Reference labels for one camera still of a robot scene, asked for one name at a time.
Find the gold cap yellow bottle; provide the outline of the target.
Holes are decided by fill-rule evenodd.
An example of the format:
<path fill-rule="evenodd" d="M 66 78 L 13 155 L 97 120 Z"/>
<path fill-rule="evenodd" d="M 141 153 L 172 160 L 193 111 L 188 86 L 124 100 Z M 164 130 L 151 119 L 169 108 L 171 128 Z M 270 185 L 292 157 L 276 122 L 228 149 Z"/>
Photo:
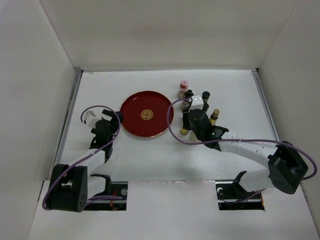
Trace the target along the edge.
<path fill-rule="evenodd" d="M 212 114 L 209 117 L 209 121 L 212 126 L 214 126 L 217 123 L 217 120 L 219 118 L 220 110 L 219 109 L 214 109 Z"/>

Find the black grinder salt jar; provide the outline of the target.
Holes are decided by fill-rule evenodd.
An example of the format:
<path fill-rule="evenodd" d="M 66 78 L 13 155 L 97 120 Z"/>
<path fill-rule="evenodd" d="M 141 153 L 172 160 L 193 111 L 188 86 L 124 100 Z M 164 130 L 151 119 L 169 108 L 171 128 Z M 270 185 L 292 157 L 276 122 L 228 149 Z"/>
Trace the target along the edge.
<path fill-rule="evenodd" d="M 190 104 L 192 102 L 192 97 L 194 96 L 194 93 L 191 89 L 188 89 L 184 94 L 183 94 L 183 99 L 184 102 L 187 104 Z"/>

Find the yellow label brown bottle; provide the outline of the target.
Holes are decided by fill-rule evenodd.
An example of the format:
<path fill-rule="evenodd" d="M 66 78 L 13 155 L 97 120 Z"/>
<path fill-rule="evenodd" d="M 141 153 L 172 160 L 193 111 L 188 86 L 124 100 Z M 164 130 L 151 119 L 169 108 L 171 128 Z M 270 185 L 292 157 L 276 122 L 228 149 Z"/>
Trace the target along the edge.
<path fill-rule="evenodd" d="M 189 131 L 190 131 L 190 129 L 184 128 L 184 127 L 182 127 L 182 128 L 180 129 L 180 133 L 181 133 L 182 135 L 187 135 L 187 134 L 189 133 Z"/>

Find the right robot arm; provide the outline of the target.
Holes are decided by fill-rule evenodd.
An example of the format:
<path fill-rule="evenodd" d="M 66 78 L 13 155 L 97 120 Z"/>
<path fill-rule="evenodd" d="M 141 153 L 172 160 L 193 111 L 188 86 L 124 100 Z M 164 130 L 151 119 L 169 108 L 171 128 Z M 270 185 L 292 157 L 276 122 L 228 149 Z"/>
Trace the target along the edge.
<path fill-rule="evenodd" d="M 211 124 L 201 109 L 184 110 L 182 120 L 207 148 L 236 154 L 264 167 L 256 172 L 244 170 L 237 175 L 231 190 L 238 198 L 267 188 L 293 195 L 308 171 L 307 164 L 289 142 L 240 138 L 225 127 Z"/>

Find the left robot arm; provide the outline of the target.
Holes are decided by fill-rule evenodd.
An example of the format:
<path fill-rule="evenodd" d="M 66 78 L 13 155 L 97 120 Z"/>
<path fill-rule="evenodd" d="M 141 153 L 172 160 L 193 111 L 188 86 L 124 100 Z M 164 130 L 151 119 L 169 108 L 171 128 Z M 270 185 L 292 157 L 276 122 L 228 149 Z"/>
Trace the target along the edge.
<path fill-rule="evenodd" d="M 44 210 L 80 213 L 97 201 L 109 200 L 113 206 L 115 201 L 123 199 L 109 175 L 94 172 L 111 158 L 113 142 L 124 120 L 120 111 L 110 108 L 103 109 L 102 114 L 111 119 L 98 118 L 91 110 L 81 115 L 81 121 L 90 126 L 94 137 L 84 156 L 69 164 L 54 166 L 42 201 Z"/>

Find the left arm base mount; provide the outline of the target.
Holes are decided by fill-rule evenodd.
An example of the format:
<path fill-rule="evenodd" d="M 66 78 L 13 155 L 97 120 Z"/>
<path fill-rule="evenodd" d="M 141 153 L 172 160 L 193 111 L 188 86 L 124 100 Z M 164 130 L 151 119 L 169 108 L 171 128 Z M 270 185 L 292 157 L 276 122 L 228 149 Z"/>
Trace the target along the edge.
<path fill-rule="evenodd" d="M 113 181 L 107 192 L 89 198 L 85 211 L 125 211 L 127 209 L 129 183 Z"/>

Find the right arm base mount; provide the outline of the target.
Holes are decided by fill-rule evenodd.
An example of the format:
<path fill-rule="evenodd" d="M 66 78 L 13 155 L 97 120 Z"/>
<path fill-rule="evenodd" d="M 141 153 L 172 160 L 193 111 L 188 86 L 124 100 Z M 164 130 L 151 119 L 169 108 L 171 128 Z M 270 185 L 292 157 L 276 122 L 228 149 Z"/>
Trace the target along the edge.
<path fill-rule="evenodd" d="M 216 181 L 215 188 L 221 211 L 265 210 L 261 190 L 247 192 L 232 181 Z"/>

